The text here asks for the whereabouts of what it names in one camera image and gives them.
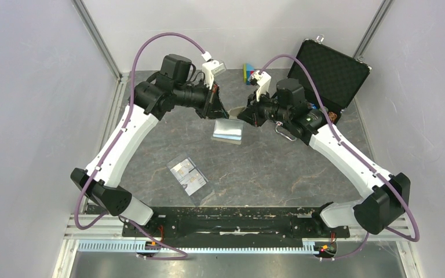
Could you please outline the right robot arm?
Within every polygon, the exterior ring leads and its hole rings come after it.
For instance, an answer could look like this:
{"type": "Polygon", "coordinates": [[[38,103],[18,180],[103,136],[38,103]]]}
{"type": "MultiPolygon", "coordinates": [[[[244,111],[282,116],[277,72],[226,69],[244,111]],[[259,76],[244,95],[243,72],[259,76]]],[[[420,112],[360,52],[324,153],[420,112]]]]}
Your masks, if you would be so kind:
{"type": "Polygon", "coordinates": [[[327,236],[339,226],[359,225],[377,235],[389,229],[405,209],[398,197],[408,203],[410,179],[377,166],[354,147],[337,129],[328,125],[325,115],[311,108],[305,89],[296,79],[286,78],[276,85],[273,96],[253,93],[237,118],[255,127],[271,120],[305,145],[321,153],[359,192],[360,199],[345,203],[326,203],[311,221],[313,232],[327,236]]]}

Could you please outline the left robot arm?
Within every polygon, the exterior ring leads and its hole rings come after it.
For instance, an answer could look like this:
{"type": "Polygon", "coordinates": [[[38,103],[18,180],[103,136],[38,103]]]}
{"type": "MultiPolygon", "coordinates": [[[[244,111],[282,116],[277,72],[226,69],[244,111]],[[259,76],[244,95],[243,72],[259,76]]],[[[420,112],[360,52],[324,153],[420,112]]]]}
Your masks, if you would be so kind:
{"type": "Polygon", "coordinates": [[[161,69],[135,86],[125,113],[99,154],[85,169],[73,169],[73,183],[108,214],[136,222],[145,236],[154,235],[159,221],[153,209],[119,185],[125,168],[143,139],[176,106],[193,108],[202,119],[228,118],[215,81],[225,69],[222,61],[209,60],[202,64],[202,77],[195,82],[191,78],[196,67],[190,59],[165,56],[161,69]]]}

